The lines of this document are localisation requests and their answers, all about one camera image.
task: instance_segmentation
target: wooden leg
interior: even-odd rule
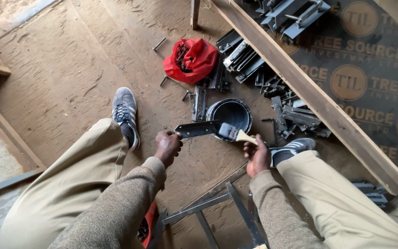
[[[196,30],[198,27],[199,5],[200,5],[200,0],[191,0],[190,25],[192,30]]]

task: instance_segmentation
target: hand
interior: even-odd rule
[[[179,156],[180,148],[184,145],[180,140],[180,133],[172,131],[161,131],[156,136],[156,154],[154,156],[161,160],[168,168],[174,162],[174,157]]]
[[[248,158],[247,175],[251,179],[258,173],[268,170],[271,164],[271,151],[265,146],[259,134],[256,135],[256,141],[258,146],[251,142],[244,144],[244,156]]]

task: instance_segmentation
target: person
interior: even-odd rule
[[[15,202],[1,228],[0,249],[142,248],[138,227],[182,142],[178,134],[159,132],[155,155],[119,178],[127,152],[140,142],[136,107],[130,89],[118,89],[113,119],[92,126]],[[256,140],[259,146],[245,144],[244,156],[269,248],[398,248],[398,224],[319,159],[312,139],[271,150],[260,135]],[[294,212],[270,165],[324,242]]]

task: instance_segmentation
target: wooden brush handle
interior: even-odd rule
[[[247,141],[247,142],[252,142],[254,145],[258,145],[256,138],[248,136],[244,131],[239,130],[239,133],[237,134],[236,141]]]

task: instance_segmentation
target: grey sneaker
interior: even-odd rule
[[[121,87],[113,99],[113,119],[121,126],[121,131],[129,143],[129,152],[138,148],[138,128],[136,127],[136,99],[130,89]]]
[[[290,159],[291,157],[301,153],[302,151],[314,150],[314,148],[316,148],[316,141],[311,138],[298,138],[291,141],[286,146],[279,148],[270,148],[270,167],[275,168],[280,162]]]

